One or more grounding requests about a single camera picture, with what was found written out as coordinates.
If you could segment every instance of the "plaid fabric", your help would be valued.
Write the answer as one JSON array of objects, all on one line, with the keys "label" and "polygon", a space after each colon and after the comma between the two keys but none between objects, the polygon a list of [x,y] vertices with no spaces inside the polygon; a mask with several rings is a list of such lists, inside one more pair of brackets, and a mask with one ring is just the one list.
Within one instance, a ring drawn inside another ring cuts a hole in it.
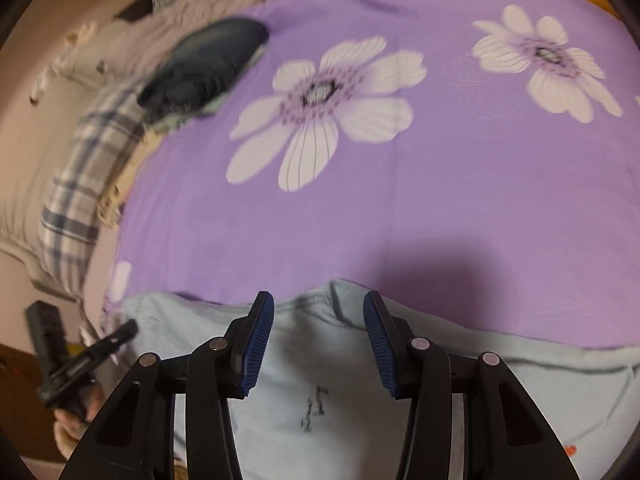
[{"label": "plaid fabric", "polygon": [[98,94],[80,117],[69,162],[47,193],[39,231],[42,267],[77,298],[98,237],[98,200],[144,133],[144,112],[136,103],[144,84],[129,79]]}]

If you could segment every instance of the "textured pink blanket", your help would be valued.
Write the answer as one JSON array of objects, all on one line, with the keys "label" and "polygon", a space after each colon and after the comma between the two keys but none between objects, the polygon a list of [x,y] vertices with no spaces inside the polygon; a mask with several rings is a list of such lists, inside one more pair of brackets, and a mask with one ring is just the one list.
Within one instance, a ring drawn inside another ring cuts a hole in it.
[{"label": "textured pink blanket", "polygon": [[124,31],[111,43],[105,61],[120,75],[151,72],[186,35],[263,1],[177,0]]}]

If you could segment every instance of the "metal screw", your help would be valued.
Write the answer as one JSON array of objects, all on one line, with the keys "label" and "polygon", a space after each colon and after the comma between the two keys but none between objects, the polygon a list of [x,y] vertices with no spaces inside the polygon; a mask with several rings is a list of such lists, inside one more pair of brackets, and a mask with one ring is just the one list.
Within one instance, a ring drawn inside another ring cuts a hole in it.
[{"label": "metal screw", "polygon": [[212,350],[223,350],[226,348],[226,339],[223,337],[215,337],[211,341],[209,341],[209,348]]},{"label": "metal screw", "polygon": [[143,366],[151,366],[155,362],[156,362],[155,354],[144,354],[140,358],[140,364],[143,365]]},{"label": "metal screw", "polygon": [[489,366],[495,366],[500,363],[500,358],[493,352],[487,352],[482,356],[482,361],[487,363]]},{"label": "metal screw", "polygon": [[416,350],[426,350],[431,346],[431,343],[429,343],[428,339],[425,339],[423,337],[414,337],[413,339],[411,339],[411,346]]}]

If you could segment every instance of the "flower print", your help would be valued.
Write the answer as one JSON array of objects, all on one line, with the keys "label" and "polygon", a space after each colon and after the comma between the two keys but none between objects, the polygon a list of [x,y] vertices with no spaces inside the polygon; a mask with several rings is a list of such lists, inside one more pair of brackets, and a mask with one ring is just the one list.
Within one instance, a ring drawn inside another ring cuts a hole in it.
[{"label": "flower print", "polygon": [[565,45],[569,36],[562,23],[545,16],[533,26],[527,13],[510,5],[502,12],[502,23],[478,21],[486,32],[476,43],[473,55],[486,72],[519,73],[535,69],[527,92],[543,110],[553,114],[569,112],[581,123],[593,121],[590,98],[616,117],[622,108],[598,79],[605,73],[587,51]]},{"label": "flower print", "polygon": [[226,179],[240,184],[266,168],[288,145],[278,185],[296,191],[317,178],[338,146],[340,134],[355,142],[393,140],[412,122],[411,105],[391,96],[424,79],[422,54],[399,50],[373,59],[386,47],[382,36],[345,41],[322,56],[283,64],[274,94],[250,103],[231,131],[246,139],[229,162]]}]

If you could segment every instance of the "purple bed sheet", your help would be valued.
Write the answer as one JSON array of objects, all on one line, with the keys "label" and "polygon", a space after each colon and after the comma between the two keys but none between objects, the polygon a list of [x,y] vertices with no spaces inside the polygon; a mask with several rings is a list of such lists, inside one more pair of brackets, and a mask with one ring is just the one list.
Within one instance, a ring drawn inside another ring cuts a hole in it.
[{"label": "purple bed sheet", "polygon": [[640,344],[640,52],[620,22],[584,0],[251,15],[262,60],[138,177],[116,300],[341,278],[479,330]]}]

